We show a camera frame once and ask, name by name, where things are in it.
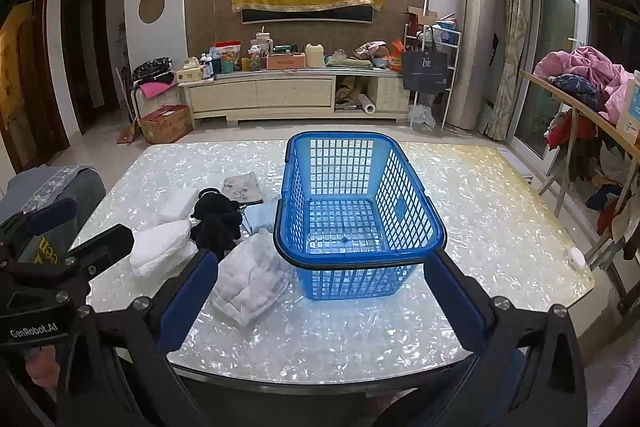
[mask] pink box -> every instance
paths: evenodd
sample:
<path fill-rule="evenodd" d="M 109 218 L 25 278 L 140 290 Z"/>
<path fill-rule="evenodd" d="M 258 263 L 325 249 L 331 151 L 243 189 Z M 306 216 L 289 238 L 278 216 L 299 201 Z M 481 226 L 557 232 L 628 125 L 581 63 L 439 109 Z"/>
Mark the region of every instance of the pink box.
<path fill-rule="evenodd" d="M 299 70 L 306 67 L 305 54 L 283 53 L 267 57 L 268 70 Z"/>

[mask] paper roll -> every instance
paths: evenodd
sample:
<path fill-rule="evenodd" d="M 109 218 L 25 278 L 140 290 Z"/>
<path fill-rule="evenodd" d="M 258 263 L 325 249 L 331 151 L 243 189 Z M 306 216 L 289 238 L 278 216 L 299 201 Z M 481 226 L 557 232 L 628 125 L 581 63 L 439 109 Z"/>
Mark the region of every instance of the paper roll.
<path fill-rule="evenodd" d="M 368 98 L 366 94 L 359 94 L 358 95 L 358 102 L 360 102 L 362 104 L 362 110 L 367 113 L 367 114 L 374 114 L 376 111 L 376 106 L 373 105 L 373 102 L 371 102 Z"/>

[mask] red box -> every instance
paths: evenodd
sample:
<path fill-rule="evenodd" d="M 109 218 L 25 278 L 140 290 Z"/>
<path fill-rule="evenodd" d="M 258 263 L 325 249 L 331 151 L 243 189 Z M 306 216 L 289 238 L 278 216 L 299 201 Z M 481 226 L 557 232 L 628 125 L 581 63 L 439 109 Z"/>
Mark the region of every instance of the red box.
<path fill-rule="evenodd" d="M 267 57 L 268 70 L 301 70 L 306 67 L 305 54 L 274 54 Z"/>
<path fill-rule="evenodd" d="M 147 143 L 173 143 L 192 130 L 189 107 L 186 105 L 164 105 L 142 117 L 142 134 Z"/>

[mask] folded white cloth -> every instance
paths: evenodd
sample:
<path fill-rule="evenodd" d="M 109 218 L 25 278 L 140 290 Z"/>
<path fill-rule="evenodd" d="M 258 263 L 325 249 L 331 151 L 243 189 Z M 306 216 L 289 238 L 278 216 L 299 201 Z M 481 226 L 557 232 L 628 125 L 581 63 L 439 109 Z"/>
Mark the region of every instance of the folded white cloth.
<path fill-rule="evenodd" d="M 197 188 L 171 188 L 168 191 L 166 203 L 160 207 L 158 217 L 164 223 L 187 219 L 196 201 L 198 201 Z"/>
<path fill-rule="evenodd" d="M 292 275 L 293 267 L 276 251 L 271 233 L 260 229 L 220 262 L 208 300 L 244 327 L 280 297 Z"/>
<path fill-rule="evenodd" d="M 133 274 L 144 277 L 153 271 L 167 273 L 193 257 L 198 248 L 189 238 L 190 230 L 191 222 L 183 219 L 135 232 L 129 255 Z"/>

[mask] black tote bag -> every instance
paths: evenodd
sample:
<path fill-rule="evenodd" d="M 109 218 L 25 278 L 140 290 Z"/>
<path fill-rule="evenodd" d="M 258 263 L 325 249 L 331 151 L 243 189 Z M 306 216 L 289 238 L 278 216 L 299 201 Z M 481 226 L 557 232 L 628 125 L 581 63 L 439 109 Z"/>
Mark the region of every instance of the black tote bag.
<path fill-rule="evenodd" d="M 402 85 L 411 91 L 438 94 L 448 83 L 447 54 L 436 51 L 432 29 L 430 50 L 402 52 Z"/>

